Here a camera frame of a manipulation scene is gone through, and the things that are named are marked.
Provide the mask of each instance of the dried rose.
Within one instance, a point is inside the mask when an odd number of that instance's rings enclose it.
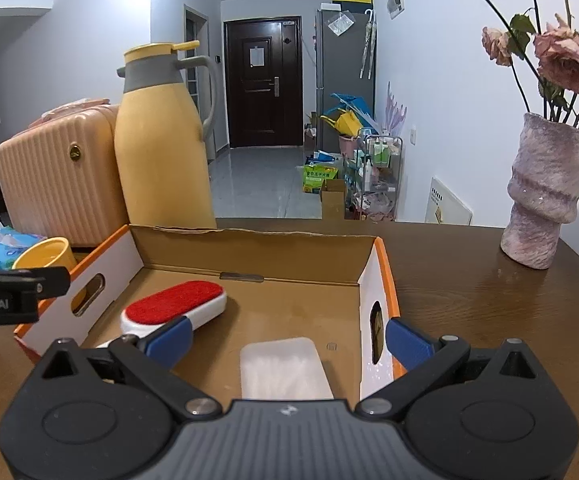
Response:
[[[549,82],[579,93],[579,33],[557,14],[559,27],[547,24],[547,31],[534,38],[538,73]]]
[[[511,54],[507,45],[511,36],[509,32],[503,33],[497,28],[485,27],[483,29],[483,47],[490,59],[495,59],[497,65],[511,66]]]

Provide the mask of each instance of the tiled floor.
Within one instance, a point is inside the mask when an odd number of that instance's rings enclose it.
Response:
[[[236,148],[209,165],[218,218],[320,218],[317,194],[303,193],[302,148]]]

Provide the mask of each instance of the yellow thermos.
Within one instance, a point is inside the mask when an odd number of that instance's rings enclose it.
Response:
[[[120,181],[132,224],[215,228],[205,136],[214,126],[216,66],[207,56],[178,60],[200,46],[153,43],[125,52],[125,91],[114,134]],[[204,123],[180,70],[206,66],[211,111]]]

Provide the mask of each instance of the door handle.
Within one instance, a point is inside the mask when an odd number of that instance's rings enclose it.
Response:
[[[280,77],[275,77],[273,83],[269,83],[269,86],[274,87],[274,97],[280,97]]]

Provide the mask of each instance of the paper sign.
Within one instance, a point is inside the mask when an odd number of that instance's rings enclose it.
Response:
[[[252,66],[265,66],[265,49],[258,46],[250,48],[250,64]]]

